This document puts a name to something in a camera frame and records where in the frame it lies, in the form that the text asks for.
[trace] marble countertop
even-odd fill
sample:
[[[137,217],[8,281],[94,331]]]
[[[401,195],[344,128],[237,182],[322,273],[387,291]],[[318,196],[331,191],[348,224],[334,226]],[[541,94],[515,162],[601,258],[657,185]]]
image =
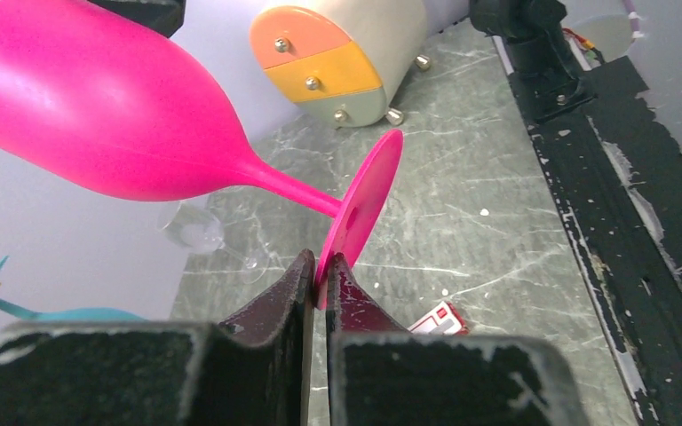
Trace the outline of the marble countertop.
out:
[[[595,425],[633,425],[622,380],[592,308],[519,111],[489,39],[468,23],[431,37],[393,106],[405,149],[390,198],[354,268],[401,324],[450,301],[474,334],[547,339],[568,359]],[[343,196],[390,128],[332,130],[299,117],[257,142],[269,164]],[[330,219],[272,193],[236,188],[208,203],[237,253],[272,263],[245,284],[238,256],[190,256],[171,317],[222,320],[276,281],[301,249],[320,253]],[[315,320],[310,424],[329,424],[325,322]]]

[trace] red wire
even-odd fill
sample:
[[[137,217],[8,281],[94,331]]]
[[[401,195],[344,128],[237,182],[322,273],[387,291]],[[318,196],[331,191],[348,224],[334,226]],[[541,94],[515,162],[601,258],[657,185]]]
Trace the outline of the red wire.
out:
[[[563,28],[563,32],[566,33],[566,34],[568,34],[568,35],[570,35],[570,36],[572,36],[572,37],[575,38],[576,40],[578,40],[579,43],[587,43],[587,42],[588,42],[588,40],[587,40],[586,38],[582,37],[581,35],[578,35],[578,34],[575,33],[574,30],[571,29],[571,28]]]

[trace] cable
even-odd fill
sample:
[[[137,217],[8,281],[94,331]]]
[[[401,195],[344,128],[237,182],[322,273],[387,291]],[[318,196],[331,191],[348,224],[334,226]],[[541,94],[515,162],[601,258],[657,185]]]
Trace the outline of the cable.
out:
[[[587,40],[586,38],[582,37],[581,35],[578,35],[573,29],[571,28],[563,28],[563,32],[568,34],[569,36],[572,36],[579,44],[586,50],[591,51],[592,53],[595,54],[595,57],[598,59],[598,62],[600,65],[603,65],[606,63],[605,57],[602,56],[602,52],[595,47],[595,43]]]
[[[632,0],[623,0],[623,8],[626,9],[626,13],[629,14],[631,32],[635,34],[641,33],[641,18],[637,14],[637,8],[634,7],[634,2]]]

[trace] red and white box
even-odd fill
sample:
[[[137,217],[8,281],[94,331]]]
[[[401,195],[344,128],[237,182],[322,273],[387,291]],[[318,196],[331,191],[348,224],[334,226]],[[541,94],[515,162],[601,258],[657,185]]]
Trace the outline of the red and white box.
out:
[[[440,302],[411,326],[409,331],[419,335],[466,335],[469,328],[452,304]]]

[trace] cylindrical container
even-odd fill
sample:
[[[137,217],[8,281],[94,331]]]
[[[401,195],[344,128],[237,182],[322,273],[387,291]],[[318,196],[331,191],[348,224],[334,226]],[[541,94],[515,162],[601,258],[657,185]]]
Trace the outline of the cylindrical container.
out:
[[[380,120],[427,36],[422,0],[273,0],[250,43],[292,102],[329,124]]]

